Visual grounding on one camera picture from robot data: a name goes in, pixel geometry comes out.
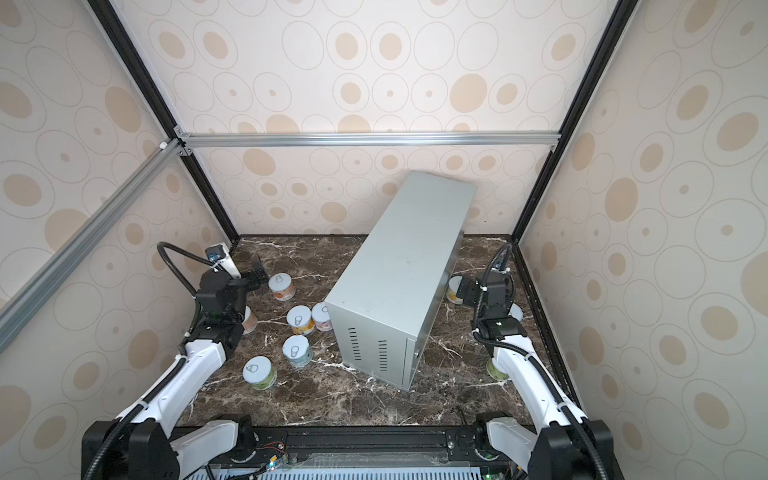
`can lid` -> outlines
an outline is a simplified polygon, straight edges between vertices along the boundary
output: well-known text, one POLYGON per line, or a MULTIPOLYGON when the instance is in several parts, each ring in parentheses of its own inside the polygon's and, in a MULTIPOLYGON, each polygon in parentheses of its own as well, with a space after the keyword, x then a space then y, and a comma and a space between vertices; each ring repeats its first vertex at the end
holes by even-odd
POLYGON ((248 383, 263 382, 272 371, 272 362, 265 356, 254 356, 243 367, 243 378, 248 383))
POLYGON ((283 344, 283 355, 289 359, 300 359, 306 355, 309 347, 310 341, 304 335, 290 336, 283 344))
POLYGON ((310 324, 310 317, 312 316, 312 310, 306 305, 296 305, 291 310, 288 310, 286 319, 288 325, 291 326, 307 326, 310 324))
POLYGON ((312 307, 312 318, 316 322, 328 322, 331 320, 331 314, 328 312, 328 306, 325 302, 317 303, 312 307))
POLYGON ((291 284, 290 275, 287 273, 278 273, 270 278, 269 286, 273 292, 282 292, 291 284))
POLYGON ((451 279, 448 281, 448 286, 451 287, 451 290, 458 291, 458 286, 462 284, 462 276, 452 276, 451 279))

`patterned wall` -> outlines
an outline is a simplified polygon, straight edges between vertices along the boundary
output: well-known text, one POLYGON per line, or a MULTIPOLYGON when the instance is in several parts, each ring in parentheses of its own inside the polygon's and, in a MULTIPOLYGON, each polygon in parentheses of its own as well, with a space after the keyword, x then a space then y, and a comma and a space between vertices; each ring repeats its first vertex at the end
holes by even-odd
POLYGON ((164 135, 75 0, 0 2, 0 307, 164 135))
MULTIPOLYGON (((170 365, 194 301, 155 249, 224 241, 172 161, 0 354, 0 478, 80 478, 80 440, 170 365)), ((205 267, 171 254, 197 285, 205 267)))
POLYGON ((115 0, 185 130, 557 130, 614 0, 115 0))
POLYGON ((768 472, 768 3, 646 2, 523 251, 627 478, 768 472))
POLYGON ((466 233, 511 233, 548 145, 198 149, 241 234, 369 233, 411 171, 474 184, 466 233))

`marble table surface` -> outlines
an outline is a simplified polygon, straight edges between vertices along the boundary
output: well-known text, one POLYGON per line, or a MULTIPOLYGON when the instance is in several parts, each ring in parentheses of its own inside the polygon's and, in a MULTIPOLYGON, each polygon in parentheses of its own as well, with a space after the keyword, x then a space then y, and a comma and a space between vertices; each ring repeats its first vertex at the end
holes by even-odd
MULTIPOLYGON (((398 390, 342 364, 333 331, 315 329, 308 337, 314 359, 294 369, 283 356, 283 341, 293 335, 286 313, 295 305, 322 301, 354 257, 364 237, 244 237, 233 258, 241 270, 250 269, 257 253, 268 274, 286 272, 294 278, 296 295, 278 302, 265 287, 249 294, 247 304, 257 316, 256 329, 243 337, 235 354, 198 392, 179 425, 203 425, 223 414, 249 413, 254 425, 460 425, 475 414, 510 412, 520 423, 530 415, 511 381, 497 382, 485 369, 488 353, 472 338, 472 311, 444 301, 413 380, 410 392, 398 390), (277 369, 275 385, 256 391, 243 380, 245 363, 267 356, 277 369)), ((465 237, 455 273, 479 275, 504 239, 465 237)), ((523 324, 536 352, 549 367, 549 358, 520 277, 513 268, 515 302, 523 309, 523 324)))

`metal box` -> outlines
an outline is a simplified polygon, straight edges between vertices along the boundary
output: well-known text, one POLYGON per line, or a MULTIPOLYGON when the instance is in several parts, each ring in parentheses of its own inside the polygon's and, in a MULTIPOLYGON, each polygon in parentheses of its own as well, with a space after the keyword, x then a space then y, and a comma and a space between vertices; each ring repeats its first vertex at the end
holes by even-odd
POLYGON ((326 298, 343 362, 410 389, 475 187, 413 172, 326 298))

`robotic arm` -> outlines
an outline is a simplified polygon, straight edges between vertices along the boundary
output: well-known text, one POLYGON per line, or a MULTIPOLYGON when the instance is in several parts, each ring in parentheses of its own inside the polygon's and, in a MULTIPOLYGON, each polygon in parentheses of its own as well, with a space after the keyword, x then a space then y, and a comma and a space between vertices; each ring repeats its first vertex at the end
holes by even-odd
POLYGON ((509 315, 515 294, 505 267, 510 247, 499 249, 481 278, 463 278, 457 296, 475 309, 474 337, 515 384, 536 431, 503 412, 481 414, 476 451, 489 460, 504 453, 531 480, 613 478, 611 431, 601 420, 589 420, 565 395, 543 367, 525 328, 509 315))
POLYGON ((255 437, 250 418, 208 422, 194 432, 169 441, 174 425, 200 387, 230 358, 243 335, 247 292, 269 277, 260 260, 241 276, 223 243, 206 250, 207 259, 169 243, 160 242, 158 253, 169 269, 193 294, 196 311, 192 325, 179 345, 174 364, 141 399, 115 420, 95 422, 83 434, 83 478, 185 478, 212 458, 229 452, 247 460, 253 456, 255 437), (178 252, 211 267, 194 290, 165 252, 178 252))

